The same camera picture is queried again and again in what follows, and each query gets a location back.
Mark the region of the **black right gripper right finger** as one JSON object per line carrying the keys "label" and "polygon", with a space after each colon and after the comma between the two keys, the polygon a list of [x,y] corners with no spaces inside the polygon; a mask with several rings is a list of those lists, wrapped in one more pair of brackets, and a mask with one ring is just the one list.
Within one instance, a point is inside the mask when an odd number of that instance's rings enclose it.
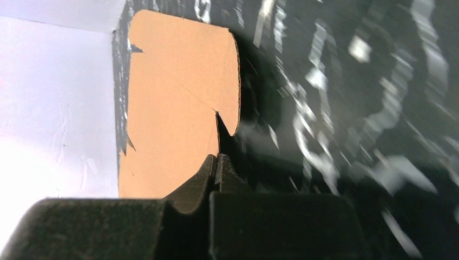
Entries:
{"label": "black right gripper right finger", "polygon": [[212,259],[370,259],[351,205],[323,194],[256,193],[227,155],[209,196]]}

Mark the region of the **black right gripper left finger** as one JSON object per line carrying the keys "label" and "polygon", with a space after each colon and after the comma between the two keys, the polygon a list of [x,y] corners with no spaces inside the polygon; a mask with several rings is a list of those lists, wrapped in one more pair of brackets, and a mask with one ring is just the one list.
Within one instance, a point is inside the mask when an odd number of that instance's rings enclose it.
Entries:
{"label": "black right gripper left finger", "polygon": [[216,157],[163,199],[44,199],[1,259],[207,259]]}

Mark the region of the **brown cardboard box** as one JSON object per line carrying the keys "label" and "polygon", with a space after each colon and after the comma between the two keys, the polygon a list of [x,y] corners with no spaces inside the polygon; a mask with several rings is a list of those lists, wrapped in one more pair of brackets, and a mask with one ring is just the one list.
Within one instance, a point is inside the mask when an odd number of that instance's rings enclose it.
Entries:
{"label": "brown cardboard box", "polygon": [[162,198],[217,155],[217,120],[229,134],[240,118],[237,44],[227,29],[141,10],[130,42],[127,134],[120,198]]}

